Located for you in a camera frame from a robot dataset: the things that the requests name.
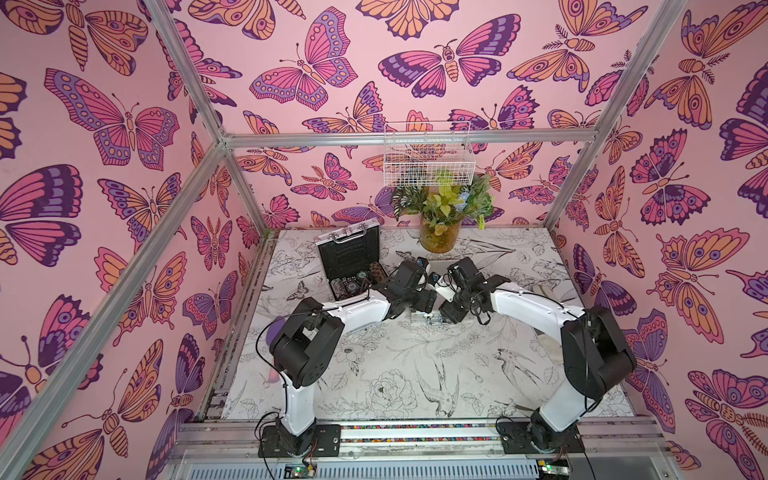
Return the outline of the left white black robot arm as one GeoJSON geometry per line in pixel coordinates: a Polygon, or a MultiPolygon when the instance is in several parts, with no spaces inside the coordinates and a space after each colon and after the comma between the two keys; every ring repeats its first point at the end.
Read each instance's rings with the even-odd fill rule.
{"type": "Polygon", "coordinates": [[[437,293],[428,287],[429,261],[404,260],[386,280],[342,302],[321,303],[312,297],[276,320],[271,335],[272,365],[286,382],[286,403],[279,426],[293,437],[316,423],[314,384],[324,375],[343,334],[392,320],[406,310],[429,313],[437,293]]]}

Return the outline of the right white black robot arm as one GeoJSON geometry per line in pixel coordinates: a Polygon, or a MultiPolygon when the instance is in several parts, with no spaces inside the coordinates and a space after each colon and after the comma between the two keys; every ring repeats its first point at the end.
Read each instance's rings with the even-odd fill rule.
{"type": "Polygon", "coordinates": [[[465,257],[429,284],[444,298],[442,318],[459,323],[469,314],[512,317],[552,338],[561,347],[566,379],[530,417],[530,436],[554,440],[574,426],[604,395],[637,367],[637,359],[613,313],[605,307],[565,305],[526,290],[510,279],[486,277],[465,257]]]}

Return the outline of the black orange chip stack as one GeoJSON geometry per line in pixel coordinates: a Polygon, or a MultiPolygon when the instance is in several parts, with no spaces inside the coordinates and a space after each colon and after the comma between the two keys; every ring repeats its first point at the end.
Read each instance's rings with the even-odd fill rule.
{"type": "Polygon", "coordinates": [[[369,267],[370,281],[373,286],[384,284],[389,279],[389,274],[379,262],[373,262],[369,267]]]}

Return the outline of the potted green plant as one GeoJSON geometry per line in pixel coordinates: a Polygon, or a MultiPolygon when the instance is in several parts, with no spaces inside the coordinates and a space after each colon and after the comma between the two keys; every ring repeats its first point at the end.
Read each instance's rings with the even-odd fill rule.
{"type": "Polygon", "coordinates": [[[475,174],[469,184],[459,185],[454,176],[443,169],[432,186],[398,185],[391,206],[396,219],[419,216],[419,243],[429,252],[451,251],[463,226],[486,228],[494,215],[494,197],[489,179],[475,174]]]}

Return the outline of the purple egg-shaped object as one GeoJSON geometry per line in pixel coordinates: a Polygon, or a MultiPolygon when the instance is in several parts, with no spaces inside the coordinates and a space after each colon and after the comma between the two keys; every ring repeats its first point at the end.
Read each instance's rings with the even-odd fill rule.
{"type": "Polygon", "coordinates": [[[267,345],[271,345],[273,341],[278,337],[285,323],[286,318],[284,316],[278,316],[271,322],[265,333],[265,343],[267,345]]]}

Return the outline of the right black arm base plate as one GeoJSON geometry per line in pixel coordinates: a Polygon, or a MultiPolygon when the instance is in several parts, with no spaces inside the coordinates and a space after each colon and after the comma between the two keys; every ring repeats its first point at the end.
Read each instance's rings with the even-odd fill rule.
{"type": "Polygon", "coordinates": [[[544,423],[502,419],[495,424],[505,454],[556,455],[583,453],[584,445],[575,425],[562,432],[544,423]]]}

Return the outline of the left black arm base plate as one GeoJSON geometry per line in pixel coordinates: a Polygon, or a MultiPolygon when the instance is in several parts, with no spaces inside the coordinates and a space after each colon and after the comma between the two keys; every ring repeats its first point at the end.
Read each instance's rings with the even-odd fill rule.
{"type": "Polygon", "coordinates": [[[313,424],[304,433],[291,434],[280,422],[257,434],[260,458],[337,457],[341,447],[339,424],[313,424]]]}

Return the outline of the aluminium front rail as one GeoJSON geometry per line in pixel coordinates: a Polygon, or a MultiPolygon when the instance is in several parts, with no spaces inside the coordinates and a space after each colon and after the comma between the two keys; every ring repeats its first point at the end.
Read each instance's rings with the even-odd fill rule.
{"type": "MultiPolygon", "coordinates": [[[[339,421],[339,433],[333,438],[341,458],[385,455],[417,457],[454,455],[491,457],[508,455],[543,455],[526,436],[524,418],[411,420],[411,421],[339,421]]],[[[250,457],[260,444],[254,422],[215,421],[187,424],[181,428],[171,458],[184,456],[250,457]]],[[[586,454],[589,457],[653,456],[667,454],[660,428],[647,417],[594,417],[576,424],[553,452],[586,454]]]]}

